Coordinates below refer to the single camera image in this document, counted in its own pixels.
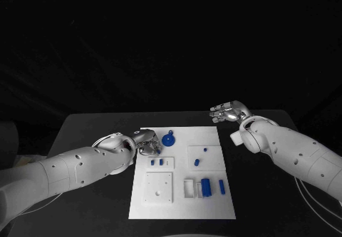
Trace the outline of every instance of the blue part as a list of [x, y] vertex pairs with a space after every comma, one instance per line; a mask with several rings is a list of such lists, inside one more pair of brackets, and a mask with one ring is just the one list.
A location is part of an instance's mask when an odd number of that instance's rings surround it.
[[162, 138], [162, 143], [166, 147], [170, 147], [175, 144], [175, 137], [173, 137], [173, 131], [169, 131], [169, 134], [166, 134]]
[[221, 194], [227, 194], [222, 179], [219, 180], [219, 188], [221, 188]]
[[201, 184], [202, 184], [202, 195], [204, 195], [204, 197], [209, 197], [212, 195], [209, 179], [202, 179]]

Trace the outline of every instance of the dark gray table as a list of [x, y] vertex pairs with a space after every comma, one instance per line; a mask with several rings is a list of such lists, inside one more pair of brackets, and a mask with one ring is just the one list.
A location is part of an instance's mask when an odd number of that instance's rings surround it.
[[[296, 129], [281, 110], [253, 111], [280, 126]], [[140, 127], [217, 126], [224, 151], [237, 220], [129, 220], [134, 165], [69, 191], [45, 208], [17, 218], [10, 237], [159, 237], [175, 234], [222, 236], [338, 236], [316, 217], [297, 192], [294, 180], [270, 157], [235, 147], [230, 135], [238, 123], [212, 123], [209, 112], [71, 115], [49, 157], [91, 146], [105, 135]]]

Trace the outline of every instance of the robotic hand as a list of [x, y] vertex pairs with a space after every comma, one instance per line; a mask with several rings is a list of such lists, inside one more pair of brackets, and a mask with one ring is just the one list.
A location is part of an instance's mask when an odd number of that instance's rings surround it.
[[266, 153], [290, 175], [342, 201], [342, 158], [336, 153], [302, 133], [253, 115], [238, 101], [212, 107], [211, 111], [214, 122], [238, 122], [240, 129], [231, 135], [237, 146], [244, 144], [253, 153]]
[[121, 173], [133, 164], [136, 151], [159, 156], [162, 145], [153, 130], [137, 130], [129, 136], [114, 133], [91, 147], [0, 170], [0, 230], [35, 203]]

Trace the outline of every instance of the table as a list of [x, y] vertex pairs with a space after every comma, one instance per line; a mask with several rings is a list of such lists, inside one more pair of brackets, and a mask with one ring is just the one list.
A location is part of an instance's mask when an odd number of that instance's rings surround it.
[[[253, 114], [296, 129], [281, 110]], [[91, 146], [105, 135], [140, 127], [215, 126], [227, 164], [237, 220], [129, 220], [134, 165], [61, 195], [45, 208], [17, 218], [10, 237], [159, 237], [176, 234], [221, 236], [338, 236], [316, 217], [299, 194], [293, 177], [270, 157], [235, 146], [230, 138], [237, 122], [212, 123], [209, 112], [110, 113], [71, 115], [49, 157]]]

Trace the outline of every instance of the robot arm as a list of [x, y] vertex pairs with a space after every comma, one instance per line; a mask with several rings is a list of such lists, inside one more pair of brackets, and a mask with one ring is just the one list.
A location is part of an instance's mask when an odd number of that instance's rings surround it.
[[212, 107], [211, 111], [214, 122], [240, 123], [240, 130], [231, 135], [237, 146], [244, 144], [253, 153], [266, 153], [290, 175], [342, 201], [342, 158], [329, 148], [270, 119], [254, 116], [238, 101]]
[[0, 170], [0, 230], [35, 203], [121, 173], [133, 164], [136, 151], [159, 156], [160, 150], [154, 131], [144, 129], [130, 136], [111, 134], [92, 147]]

